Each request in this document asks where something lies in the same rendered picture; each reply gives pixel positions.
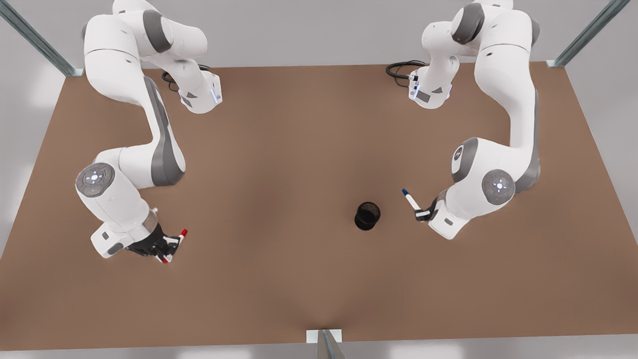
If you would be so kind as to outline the black mesh pen cup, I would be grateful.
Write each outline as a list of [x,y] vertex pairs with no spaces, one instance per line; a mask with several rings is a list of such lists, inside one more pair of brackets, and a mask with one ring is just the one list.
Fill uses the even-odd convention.
[[363,202],[357,208],[354,217],[355,225],[361,230],[371,230],[380,220],[381,211],[377,204],[373,202]]

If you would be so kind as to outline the blue-capped white marker pen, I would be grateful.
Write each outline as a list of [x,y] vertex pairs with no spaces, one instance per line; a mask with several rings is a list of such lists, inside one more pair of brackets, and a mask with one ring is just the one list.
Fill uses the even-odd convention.
[[421,207],[416,203],[416,201],[414,200],[414,198],[412,197],[412,195],[410,193],[408,193],[408,191],[405,188],[402,188],[402,193],[405,196],[406,200],[408,200],[410,206],[412,207],[412,209],[417,212],[417,211],[422,211]]

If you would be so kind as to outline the red-capped white marker pen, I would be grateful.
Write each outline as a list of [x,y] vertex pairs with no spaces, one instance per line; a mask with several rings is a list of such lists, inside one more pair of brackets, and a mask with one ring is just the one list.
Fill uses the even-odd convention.
[[171,262],[172,258],[174,257],[174,254],[178,250],[178,247],[180,246],[182,241],[185,239],[187,232],[188,232],[187,229],[183,229],[180,235],[178,236],[171,236],[171,237],[163,236],[162,237],[162,240],[160,241],[157,247],[157,249],[159,250],[159,253],[161,254],[162,263]]

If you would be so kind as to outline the silver frame post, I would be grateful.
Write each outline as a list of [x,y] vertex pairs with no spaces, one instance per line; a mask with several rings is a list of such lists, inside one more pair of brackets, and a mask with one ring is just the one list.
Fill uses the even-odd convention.
[[608,4],[581,30],[556,59],[547,60],[549,68],[565,68],[599,32],[608,25],[632,0],[609,0]]
[[316,359],[346,359],[340,348],[342,329],[306,330],[306,343],[316,344]]
[[39,54],[43,55],[57,70],[66,77],[82,77],[84,70],[75,68],[46,41],[39,32],[30,25],[23,16],[6,0],[0,0],[0,17],[2,17],[20,36],[22,36]]

